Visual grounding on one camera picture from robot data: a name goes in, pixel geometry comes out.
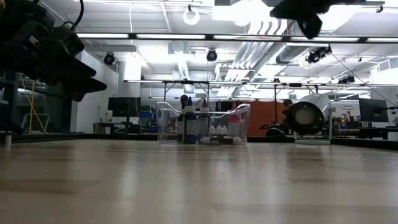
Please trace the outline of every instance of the metal cylinder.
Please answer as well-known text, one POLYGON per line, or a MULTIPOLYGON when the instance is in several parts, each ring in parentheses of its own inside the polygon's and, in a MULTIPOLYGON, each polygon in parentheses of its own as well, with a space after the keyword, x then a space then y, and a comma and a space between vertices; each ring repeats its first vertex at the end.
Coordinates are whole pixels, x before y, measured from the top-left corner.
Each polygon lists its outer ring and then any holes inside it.
POLYGON ((287 115, 290 128, 299 134, 316 134, 322 130, 330 113, 327 95, 313 93, 293 104, 287 115))

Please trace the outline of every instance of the stage light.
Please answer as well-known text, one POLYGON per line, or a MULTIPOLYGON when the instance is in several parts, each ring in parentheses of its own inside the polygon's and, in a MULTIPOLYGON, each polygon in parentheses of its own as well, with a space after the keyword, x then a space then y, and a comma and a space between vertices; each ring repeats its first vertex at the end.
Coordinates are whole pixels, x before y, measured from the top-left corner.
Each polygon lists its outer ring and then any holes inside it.
POLYGON ((290 106, 287 112, 287 122, 292 130, 299 134, 316 134, 329 117, 330 100, 327 95, 313 93, 290 106))
POLYGON ((319 47, 314 51, 310 51, 310 55, 305 60, 308 63, 317 63, 330 53, 332 53, 330 45, 328 47, 319 47))
POLYGON ((104 57, 104 63, 107 65, 114 65, 117 62, 116 58, 114 57, 113 52, 106 53, 104 57))
POLYGON ((208 62, 215 62, 217 60, 217 53, 215 49, 210 49, 206 57, 208 62))

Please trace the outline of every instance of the plastic storage container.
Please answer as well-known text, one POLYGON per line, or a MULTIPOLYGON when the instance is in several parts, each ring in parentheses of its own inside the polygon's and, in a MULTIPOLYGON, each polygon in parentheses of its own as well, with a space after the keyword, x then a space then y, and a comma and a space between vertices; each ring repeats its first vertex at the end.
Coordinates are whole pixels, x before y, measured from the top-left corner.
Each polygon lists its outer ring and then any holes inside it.
POLYGON ((158 102, 158 140, 161 144, 246 144, 250 108, 241 104, 228 112, 186 110, 187 107, 179 111, 167 102, 158 102))

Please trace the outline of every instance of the orange panel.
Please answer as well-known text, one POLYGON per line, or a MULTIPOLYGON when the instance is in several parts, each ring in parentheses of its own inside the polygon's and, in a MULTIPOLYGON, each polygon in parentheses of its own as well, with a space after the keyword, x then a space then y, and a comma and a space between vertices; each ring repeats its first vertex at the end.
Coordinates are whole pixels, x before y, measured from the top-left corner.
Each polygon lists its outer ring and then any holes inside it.
MULTIPOLYGON (((264 137, 267 133, 265 129, 259 129, 261 125, 270 125, 275 121, 275 101, 261 102, 252 101, 245 102, 251 105, 250 125, 248 136, 251 137, 264 137)), ((278 123, 281 122, 280 115, 285 110, 283 103, 277 102, 277 119, 278 123)))

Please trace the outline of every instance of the fluorescent light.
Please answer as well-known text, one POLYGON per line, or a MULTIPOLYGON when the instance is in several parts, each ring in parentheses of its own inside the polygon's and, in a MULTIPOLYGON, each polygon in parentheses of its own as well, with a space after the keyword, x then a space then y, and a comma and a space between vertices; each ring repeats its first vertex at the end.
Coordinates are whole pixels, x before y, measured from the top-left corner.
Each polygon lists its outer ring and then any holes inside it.
POLYGON ((329 47, 328 44, 313 44, 313 43, 286 43, 286 45, 293 47, 329 47))
POLYGON ((248 82, 248 85, 280 85, 281 83, 271 83, 271 82, 248 82))
POLYGON ((209 82, 209 84, 242 85, 243 82, 209 82))
POLYGON ((306 37, 291 37, 290 41, 301 41, 301 42, 357 42, 359 37, 316 37, 312 40, 308 40, 306 37))
POLYGON ((258 40, 258 41, 280 41, 282 37, 261 35, 214 35, 215 40, 258 40))
POLYGON ((366 42, 396 43, 398 42, 398 38, 369 38, 366 42))
POLYGON ((204 40, 205 35, 195 34, 137 34, 138 39, 190 39, 190 40, 204 40))
POLYGON ((105 4, 166 4, 166 5, 183 5, 186 6, 188 3, 192 6, 202 5, 201 1, 184 1, 184 0, 168 0, 168 1, 156 1, 156 0, 85 0, 85 2, 99 2, 105 4))
POLYGON ((160 80, 123 80, 124 82, 130 82, 130 83, 163 83, 163 81, 160 80))
POLYGON ((99 34, 99 33, 91 33, 91 34, 79 34, 77 33, 79 38, 86 38, 86 39, 100 39, 100 38, 108 38, 108 39, 128 39, 129 34, 99 34))

